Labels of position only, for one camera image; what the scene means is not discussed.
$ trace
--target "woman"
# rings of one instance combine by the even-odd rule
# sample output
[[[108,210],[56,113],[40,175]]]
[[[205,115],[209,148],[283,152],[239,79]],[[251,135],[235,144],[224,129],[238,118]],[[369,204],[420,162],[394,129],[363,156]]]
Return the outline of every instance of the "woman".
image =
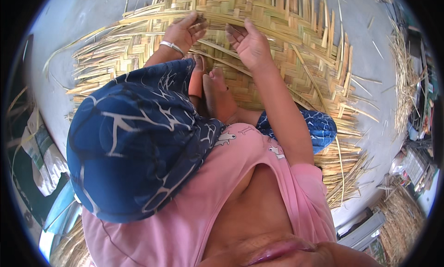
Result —
[[[226,36],[266,113],[238,108],[221,69],[207,75],[202,57],[180,60],[207,26],[196,12],[175,21],[143,69],[110,81],[74,116],[68,165],[95,263],[376,264],[334,243],[313,157],[336,136],[333,120],[299,111],[247,19]],[[213,118],[200,116],[202,105]]]

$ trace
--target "floor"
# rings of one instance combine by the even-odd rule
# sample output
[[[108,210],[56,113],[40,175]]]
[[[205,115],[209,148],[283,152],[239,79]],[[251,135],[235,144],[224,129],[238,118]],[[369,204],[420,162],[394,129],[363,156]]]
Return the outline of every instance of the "floor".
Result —
[[[129,0],[128,10],[133,10],[137,0]],[[139,0],[137,8],[150,0]],[[357,87],[356,95],[374,100],[380,111],[366,103],[355,105],[369,114],[375,116],[379,123],[359,115],[359,129],[367,131],[366,139],[362,139],[360,146],[374,156],[370,167],[373,170],[366,173],[358,181],[364,185],[360,189],[361,197],[351,199],[339,209],[332,211],[335,226],[341,226],[365,207],[375,202],[381,192],[376,186],[380,184],[384,174],[389,170],[392,158],[399,151],[402,138],[396,138],[394,133],[394,109],[396,96],[393,89],[381,93],[395,83],[395,70],[389,39],[392,26],[389,20],[389,9],[384,3],[374,0],[340,0],[344,31],[347,32],[351,45],[353,45],[353,73],[361,77],[369,77],[382,81],[383,85],[362,81],[362,85],[373,95],[370,97],[364,90]],[[319,0],[315,2],[318,9]],[[329,10],[335,10],[335,43],[339,42],[341,34],[338,0],[327,0]],[[42,72],[47,58],[55,50],[76,40],[77,38],[94,31],[102,26],[121,19],[125,7],[125,0],[49,0],[42,9],[41,14],[31,27],[34,34],[32,63],[28,71],[28,79],[34,92],[36,103],[40,108],[48,131],[61,153],[66,156],[66,138],[69,122],[64,118],[71,112],[72,97],[66,95],[56,80],[64,87],[74,87],[71,77],[74,59],[73,51],[84,43],[77,44],[57,54],[49,65],[49,77]],[[374,17],[373,25],[369,30],[367,26]],[[379,48],[379,55],[372,40]]]

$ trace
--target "bangle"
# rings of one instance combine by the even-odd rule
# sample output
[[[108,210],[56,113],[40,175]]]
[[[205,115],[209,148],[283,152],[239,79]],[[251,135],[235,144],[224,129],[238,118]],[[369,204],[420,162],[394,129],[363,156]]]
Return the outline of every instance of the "bangle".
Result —
[[[180,49],[180,47],[178,47],[177,45],[175,45],[172,42],[167,42],[167,41],[161,41],[159,45],[166,45],[169,46],[170,48],[180,52],[182,54],[182,57],[185,57],[185,53],[182,51],[182,49]]]

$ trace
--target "pink t-shirt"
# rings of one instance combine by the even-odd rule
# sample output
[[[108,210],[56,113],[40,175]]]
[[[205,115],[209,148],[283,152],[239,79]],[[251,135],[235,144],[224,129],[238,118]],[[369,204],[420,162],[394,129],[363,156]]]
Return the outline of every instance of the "pink t-shirt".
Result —
[[[290,166],[277,141],[251,125],[227,127],[195,177],[159,213],[129,224],[98,219],[83,209],[86,244],[100,266],[196,266],[214,221],[242,177],[257,164],[276,175],[296,236],[334,241],[336,233],[322,172]]]

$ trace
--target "mouth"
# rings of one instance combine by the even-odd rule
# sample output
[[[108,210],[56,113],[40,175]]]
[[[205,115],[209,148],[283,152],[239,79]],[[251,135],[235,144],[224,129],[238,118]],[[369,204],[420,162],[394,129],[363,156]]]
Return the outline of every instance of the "mouth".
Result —
[[[294,251],[314,252],[316,246],[301,239],[286,239],[271,243],[255,252],[246,266],[275,260]]]

